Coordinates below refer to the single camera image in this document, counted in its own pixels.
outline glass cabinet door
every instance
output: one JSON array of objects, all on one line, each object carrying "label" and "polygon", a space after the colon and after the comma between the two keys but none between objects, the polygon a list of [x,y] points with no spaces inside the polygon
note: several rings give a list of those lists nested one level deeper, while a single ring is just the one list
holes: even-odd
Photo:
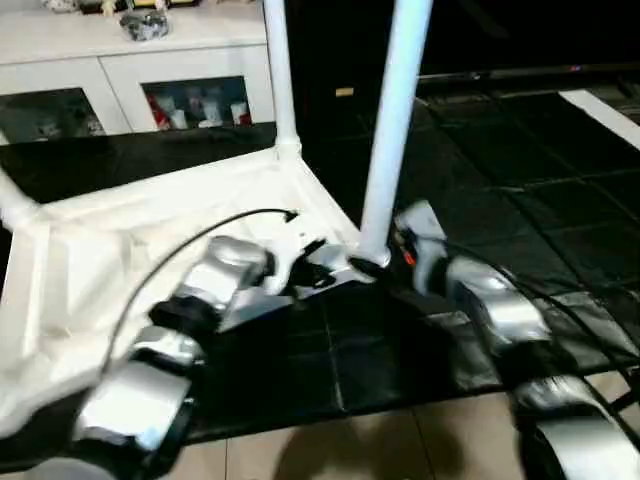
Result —
[{"label": "glass cabinet door", "polygon": [[0,96],[0,131],[6,143],[105,134],[81,88]]},{"label": "glass cabinet door", "polygon": [[142,84],[159,130],[250,125],[243,77]]},{"label": "glass cabinet door", "polygon": [[97,58],[0,65],[0,143],[130,131]]},{"label": "glass cabinet door", "polygon": [[134,132],[274,120],[266,45],[116,55],[101,62]]}]

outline beige floor tile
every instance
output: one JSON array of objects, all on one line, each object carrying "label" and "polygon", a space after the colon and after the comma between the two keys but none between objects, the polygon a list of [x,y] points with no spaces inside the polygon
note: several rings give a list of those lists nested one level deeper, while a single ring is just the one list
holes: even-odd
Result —
[{"label": "beige floor tile", "polygon": [[[622,376],[616,372],[591,375],[589,381],[610,402],[629,391],[629,387]],[[638,404],[623,410],[622,418],[627,421],[631,428],[640,432],[640,407]]]},{"label": "beige floor tile", "polygon": [[409,411],[229,440],[227,480],[430,478],[417,424]]},{"label": "beige floor tile", "polygon": [[7,473],[0,475],[0,480],[24,480],[24,473]]},{"label": "beige floor tile", "polygon": [[438,480],[523,478],[506,395],[452,400],[415,410]]},{"label": "beige floor tile", "polygon": [[224,480],[226,449],[226,440],[185,448],[169,480]]}]

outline shelf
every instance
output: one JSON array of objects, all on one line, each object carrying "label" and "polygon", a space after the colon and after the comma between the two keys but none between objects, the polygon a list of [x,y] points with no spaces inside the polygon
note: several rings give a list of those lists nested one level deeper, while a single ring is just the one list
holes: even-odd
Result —
[{"label": "shelf", "polygon": [[118,19],[45,9],[0,15],[0,65],[267,43],[261,2],[205,0],[198,7],[172,9],[171,33],[148,42],[130,40]]}]

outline black cable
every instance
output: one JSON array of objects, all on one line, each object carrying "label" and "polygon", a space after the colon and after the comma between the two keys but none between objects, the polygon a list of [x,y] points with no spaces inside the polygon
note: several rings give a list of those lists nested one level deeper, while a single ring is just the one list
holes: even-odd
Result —
[{"label": "black cable", "polygon": [[158,274],[158,272],[162,270],[167,265],[167,263],[169,263],[178,253],[180,253],[182,250],[187,248],[196,240],[199,240],[200,238],[204,237],[206,234],[220,227],[223,227],[224,225],[227,225],[231,222],[235,222],[236,220],[240,220],[245,217],[250,217],[252,215],[259,215],[263,213],[283,213],[285,215],[285,221],[287,222],[293,220],[298,215],[298,213],[293,210],[285,210],[282,208],[258,208],[255,210],[248,210],[246,212],[238,213],[237,215],[232,215],[230,217],[225,218],[224,220],[221,220],[209,227],[206,227],[200,230],[199,232],[195,233],[191,237],[182,241],[180,244],[174,247],[168,254],[166,254],[162,258],[162,260],[160,260],[156,264],[156,266],[153,267],[153,269],[151,269],[149,273],[147,273],[147,275],[142,279],[142,281],[135,288],[133,293],[131,293],[131,295],[129,296],[127,303],[122,309],[122,312],[120,313],[120,316],[118,317],[118,320],[113,327],[113,331],[111,332],[111,337],[109,339],[109,346],[107,347],[107,351],[105,353],[104,360],[102,362],[102,367],[100,368],[101,379],[104,379],[104,376],[109,372],[109,365],[111,363],[111,356],[113,355],[113,349],[115,348],[116,340],[118,339],[118,336],[120,335],[120,331],[122,330],[122,327],[124,326],[127,320],[127,316],[129,315],[129,311],[131,310],[133,303],[138,298],[138,295],[140,295],[140,292],[142,291],[142,289],[147,286],[147,284],[153,279],[153,277],[155,277]]}]

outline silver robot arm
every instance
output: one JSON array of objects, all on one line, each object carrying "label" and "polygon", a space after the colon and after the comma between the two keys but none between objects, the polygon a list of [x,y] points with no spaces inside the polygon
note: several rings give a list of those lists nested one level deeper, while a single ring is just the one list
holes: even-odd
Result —
[{"label": "silver robot arm", "polygon": [[259,245],[213,238],[171,297],[149,313],[125,359],[89,394],[64,455],[31,480],[158,478],[168,473],[193,416],[206,349],[236,294],[275,273]]},{"label": "silver robot arm", "polygon": [[412,234],[415,288],[451,300],[486,346],[510,394],[527,478],[639,479],[638,450],[586,383],[569,373],[570,359],[553,342],[536,306],[490,266],[449,257],[441,245],[421,240],[444,238],[426,202],[399,217],[397,225]]}]

